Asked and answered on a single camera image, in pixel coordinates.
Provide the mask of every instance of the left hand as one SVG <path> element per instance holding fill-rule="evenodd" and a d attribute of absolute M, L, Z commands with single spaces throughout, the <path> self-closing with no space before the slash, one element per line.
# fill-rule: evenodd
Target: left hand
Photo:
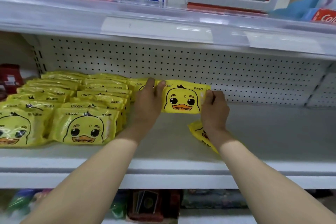
<path fill-rule="evenodd" d="M 133 124 L 140 125 L 147 130 L 151 129 L 162 109 L 162 91 L 166 85 L 165 81 L 159 82 L 154 87 L 155 79 L 149 78 L 143 90 L 136 93 L 135 119 Z"/>

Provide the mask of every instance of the perforated back panel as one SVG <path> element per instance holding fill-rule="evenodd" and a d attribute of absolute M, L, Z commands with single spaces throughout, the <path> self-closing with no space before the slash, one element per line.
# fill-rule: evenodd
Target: perforated back panel
<path fill-rule="evenodd" d="M 228 101 L 303 106 L 328 61 L 39 36 L 42 71 L 117 73 L 212 85 Z"/>
<path fill-rule="evenodd" d="M 336 73 L 328 73 L 309 99 L 310 107 L 336 107 Z"/>

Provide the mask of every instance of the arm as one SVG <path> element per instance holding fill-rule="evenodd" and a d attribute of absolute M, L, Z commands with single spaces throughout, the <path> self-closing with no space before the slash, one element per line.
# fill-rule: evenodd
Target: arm
<path fill-rule="evenodd" d="M 132 125 L 62 181 L 22 224 L 101 223 L 141 139 L 161 112 L 165 82 L 138 92 Z"/>
<path fill-rule="evenodd" d="M 226 130 L 222 91 L 207 91 L 202 123 L 258 224 L 334 224 L 336 215 L 296 183 L 253 155 Z"/>

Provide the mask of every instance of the hand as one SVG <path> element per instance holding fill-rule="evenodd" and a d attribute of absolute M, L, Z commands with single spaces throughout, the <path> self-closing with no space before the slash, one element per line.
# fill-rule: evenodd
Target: hand
<path fill-rule="evenodd" d="M 149 78 L 143 90 L 136 93 L 135 99 L 135 119 L 134 124 L 149 130 L 155 124 L 156 119 L 162 109 L 162 91 L 166 85 L 165 81 L 159 82 L 154 87 L 155 80 Z"/>
<path fill-rule="evenodd" d="M 229 111 L 230 108 L 222 91 L 207 90 L 205 101 L 202 105 L 201 120 L 205 132 L 213 143 L 218 138 L 218 135 L 228 133 L 226 120 L 229 116 Z"/>

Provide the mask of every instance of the duck eye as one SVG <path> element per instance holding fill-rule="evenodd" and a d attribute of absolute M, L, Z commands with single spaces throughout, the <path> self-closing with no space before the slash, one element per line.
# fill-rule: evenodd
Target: duck eye
<path fill-rule="evenodd" d="M 71 130 L 71 135 L 72 136 L 78 136 L 79 135 L 79 129 L 78 128 L 74 128 Z"/>
<path fill-rule="evenodd" d="M 188 103 L 188 105 L 194 105 L 195 104 L 195 99 L 188 99 L 187 103 Z"/>
<path fill-rule="evenodd" d="M 177 104 L 177 98 L 171 98 L 170 103 L 172 103 L 173 105 Z"/>
<path fill-rule="evenodd" d="M 15 137 L 16 138 L 21 138 L 23 137 L 23 135 L 26 133 L 27 130 L 20 130 L 18 132 L 15 133 Z"/>
<path fill-rule="evenodd" d="M 98 129 L 94 129 L 94 130 L 91 131 L 91 136 L 96 137 L 98 135 L 99 135 L 99 130 Z"/>

